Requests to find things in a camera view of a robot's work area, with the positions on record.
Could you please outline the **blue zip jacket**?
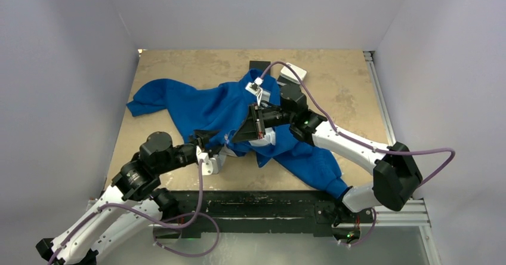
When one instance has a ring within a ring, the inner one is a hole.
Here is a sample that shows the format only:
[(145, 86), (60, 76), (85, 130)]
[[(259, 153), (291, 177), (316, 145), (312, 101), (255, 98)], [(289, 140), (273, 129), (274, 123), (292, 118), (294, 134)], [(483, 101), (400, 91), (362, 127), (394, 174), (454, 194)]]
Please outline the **blue zip jacket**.
[(245, 88), (261, 74), (261, 70), (251, 69), (237, 82), (206, 90), (173, 79), (156, 79), (143, 85), (127, 108), (132, 116), (167, 110), (184, 141), (194, 130), (217, 130), (219, 133), (210, 141), (212, 146), (225, 145), (236, 156), (255, 152), (259, 167), (274, 159), (305, 184), (339, 198), (348, 186), (333, 154), (298, 141), (288, 125), (274, 127), (274, 141), (227, 142), (246, 118), (248, 106), (257, 101)]

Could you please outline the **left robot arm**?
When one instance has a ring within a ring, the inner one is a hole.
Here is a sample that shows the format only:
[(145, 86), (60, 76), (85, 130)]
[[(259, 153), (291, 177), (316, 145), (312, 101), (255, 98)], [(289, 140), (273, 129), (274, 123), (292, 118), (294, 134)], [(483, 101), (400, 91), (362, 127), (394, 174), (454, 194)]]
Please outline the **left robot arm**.
[(199, 178), (218, 168), (221, 147), (209, 147), (217, 131), (196, 130), (187, 143), (175, 146), (167, 132), (153, 132), (139, 151), (113, 177), (101, 196), (70, 228), (36, 244), (48, 264), (97, 264), (114, 247), (149, 224), (181, 231), (201, 214), (203, 188), (195, 209), (182, 214), (178, 201), (161, 187), (160, 176), (191, 164)]

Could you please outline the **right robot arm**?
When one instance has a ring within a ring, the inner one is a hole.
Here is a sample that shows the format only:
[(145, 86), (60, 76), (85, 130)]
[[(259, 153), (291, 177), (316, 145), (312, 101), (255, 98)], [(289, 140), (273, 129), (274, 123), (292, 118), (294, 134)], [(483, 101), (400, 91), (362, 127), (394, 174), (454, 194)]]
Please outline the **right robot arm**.
[(309, 109), (307, 97), (297, 85), (284, 85), (280, 104), (248, 107), (248, 114), (232, 135), (233, 143), (261, 140), (268, 128), (287, 125), (298, 141), (330, 150), (367, 170), (370, 184), (347, 189), (335, 205), (336, 216), (350, 221), (358, 212), (375, 206), (400, 211), (421, 185), (422, 175), (411, 152), (402, 143), (389, 146), (353, 134)]

